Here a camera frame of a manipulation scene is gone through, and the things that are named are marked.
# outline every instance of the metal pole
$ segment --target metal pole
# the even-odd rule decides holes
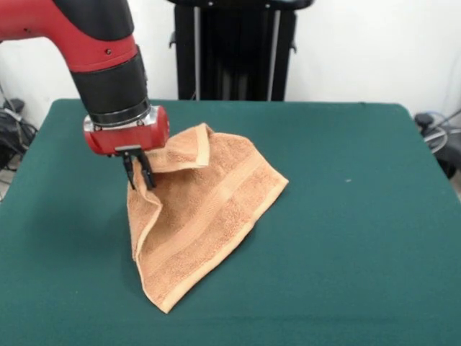
[[[274,86],[275,61],[277,59],[277,43],[279,41],[280,11],[274,13],[274,31],[272,33],[271,60],[269,65],[269,85],[267,87],[267,101],[272,100]]]
[[[200,8],[194,7],[195,99],[200,101]]]

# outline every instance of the white wall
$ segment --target white wall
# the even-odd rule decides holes
[[[173,5],[130,0],[151,97],[177,98],[168,49]],[[317,0],[299,12],[287,100],[398,102],[410,112],[461,105],[461,2]],[[46,39],[0,45],[0,80],[41,124],[54,99],[77,97],[58,50]]]

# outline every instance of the green tablecloth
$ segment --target green tablecloth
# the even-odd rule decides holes
[[[162,102],[290,184],[169,315],[130,256],[119,159],[56,102],[0,206],[2,345],[459,345],[461,205],[396,105]]]

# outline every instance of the towel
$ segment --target towel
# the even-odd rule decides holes
[[[144,293],[168,313],[243,241],[288,181],[249,139],[206,124],[147,155],[157,187],[146,189],[135,161],[131,244]]]

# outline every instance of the black cylindrical joint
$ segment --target black cylindrical joint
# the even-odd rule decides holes
[[[114,127],[131,123],[150,109],[140,53],[118,66],[93,72],[72,72],[72,77],[96,125]]]

